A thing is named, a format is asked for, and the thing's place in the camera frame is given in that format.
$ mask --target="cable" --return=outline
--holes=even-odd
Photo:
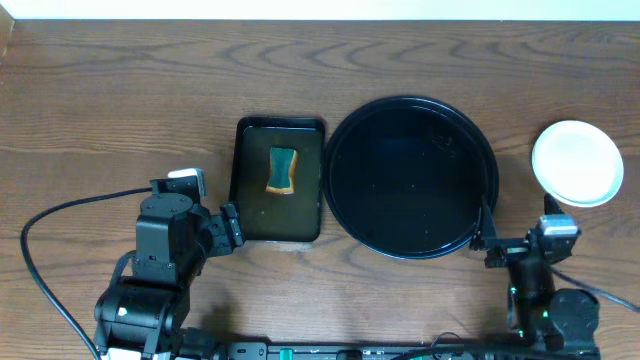
[[[136,256],[136,251],[131,250],[126,254],[122,255],[118,262],[116,263],[116,267],[113,269],[113,274],[111,275],[111,281],[109,282],[109,286],[113,286],[118,284],[120,281],[120,277],[122,276],[122,272],[126,269],[129,264],[129,260],[131,260],[134,256]]]
[[[452,331],[445,331],[445,332],[441,333],[440,335],[436,336],[435,339],[433,339],[433,342],[431,343],[431,347],[436,346],[438,344],[438,342],[440,341],[440,339],[443,336],[447,336],[447,335],[452,335],[452,336],[457,337],[458,339],[461,339],[461,337],[458,334],[456,334],[456,333],[454,333]],[[442,357],[442,354],[431,354],[431,358],[433,360],[439,360],[441,357]]]
[[[502,346],[502,345],[460,345],[460,346],[442,346],[435,348],[425,348],[422,350],[412,351],[410,353],[399,355],[391,360],[412,360],[422,356],[441,354],[441,353],[475,353],[475,354],[496,354],[519,356],[526,359],[537,360],[576,360],[578,357],[573,355],[559,355],[544,351],[531,350],[524,347]]]
[[[566,281],[566,282],[568,282],[570,284],[573,284],[573,285],[575,285],[575,286],[577,286],[579,288],[587,290],[587,291],[589,291],[591,293],[594,293],[596,295],[600,295],[603,298],[605,298],[605,299],[607,299],[609,301],[613,301],[614,303],[620,304],[620,305],[622,305],[622,306],[624,306],[624,307],[626,307],[628,309],[631,309],[634,312],[640,312],[640,307],[638,307],[637,305],[632,304],[631,302],[629,302],[629,301],[627,301],[625,299],[617,297],[617,296],[615,296],[615,295],[613,295],[611,293],[608,293],[608,292],[606,292],[606,291],[604,291],[604,290],[602,290],[600,288],[597,288],[595,286],[591,286],[589,284],[583,283],[582,281],[578,281],[578,280],[575,280],[573,278],[570,278],[569,276],[561,273],[559,270],[556,270],[553,266],[551,266],[551,264],[549,264],[547,262],[545,262],[544,265],[555,276],[559,277],[560,279],[562,279],[562,280],[564,280],[564,281]]]
[[[50,209],[47,209],[41,212],[40,214],[34,216],[33,218],[31,218],[31,220],[29,220],[24,225],[24,228],[22,228],[22,234],[20,234],[20,247],[22,248],[22,256],[24,257],[24,262],[27,264],[27,269],[29,269],[29,272],[31,273],[33,280],[35,280],[40,290],[42,290],[42,292],[47,297],[47,299],[51,301],[51,303],[56,308],[56,310],[58,310],[58,312],[62,315],[62,317],[65,320],[67,320],[67,322],[71,325],[73,330],[75,330],[75,332],[78,333],[82,341],[84,341],[85,345],[87,345],[87,347],[89,348],[89,351],[91,351],[91,355],[93,355],[93,358],[95,360],[100,360],[100,354],[96,350],[96,346],[93,344],[93,341],[91,341],[91,339],[84,332],[80,324],[78,324],[76,319],[74,319],[73,316],[69,313],[69,311],[62,305],[60,300],[58,300],[58,298],[56,298],[56,296],[53,295],[53,292],[51,291],[51,289],[49,289],[47,284],[44,282],[44,280],[38,273],[38,270],[36,270],[36,265],[33,263],[33,259],[31,258],[31,254],[29,253],[29,245],[27,244],[27,234],[29,233],[29,229],[31,229],[31,227],[36,222],[38,222],[38,220],[58,210],[62,210],[75,205],[87,204],[91,202],[113,199],[121,196],[138,194],[138,193],[149,192],[149,191],[151,191],[151,188],[140,188],[140,189],[121,191],[113,194],[99,195],[99,196],[94,196],[90,198],[69,201],[64,204],[60,204]]]

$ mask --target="wood grain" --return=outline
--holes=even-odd
[[[57,203],[205,170],[228,194],[235,127],[249,114],[322,116],[328,135],[367,101],[432,96],[467,114],[497,155],[501,235],[542,211],[529,156],[539,132],[578,118],[620,147],[620,193],[568,208],[584,235],[560,268],[640,299],[640,24],[530,22],[20,21],[0,72],[0,357],[86,359],[23,264],[24,222]],[[45,280],[93,334],[93,307],[134,246],[133,196],[72,208],[32,232]],[[185,326],[222,339],[428,342],[505,328],[502,270],[467,250],[378,255],[325,204],[312,245],[252,243],[208,262]],[[640,357],[640,319],[604,302],[605,359]]]
[[[2,61],[7,53],[7,45],[11,39],[13,25],[15,21],[9,15],[7,10],[0,5],[0,70],[2,69]]]

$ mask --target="sponge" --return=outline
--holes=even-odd
[[[298,152],[294,149],[272,147],[270,151],[271,170],[267,192],[274,194],[293,194],[293,178],[298,162]]]

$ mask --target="green light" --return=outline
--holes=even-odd
[[[293,360],[293,350],[280,349],[280,360]]]

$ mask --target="black plate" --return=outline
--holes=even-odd
[[[483,195],[493,211],[498,167],[482,132],[458,110],[391,97],[361,107],[336,129],[323,189],[338,222],[364,245],[432,258],[471,239]]]
[[[298,152],[295,192],[265,191],[271,147]],[[315,118],[246,117],[238,123],[229,201],[248,240],[313,241],[320,233],[320,166],[324,124]]]

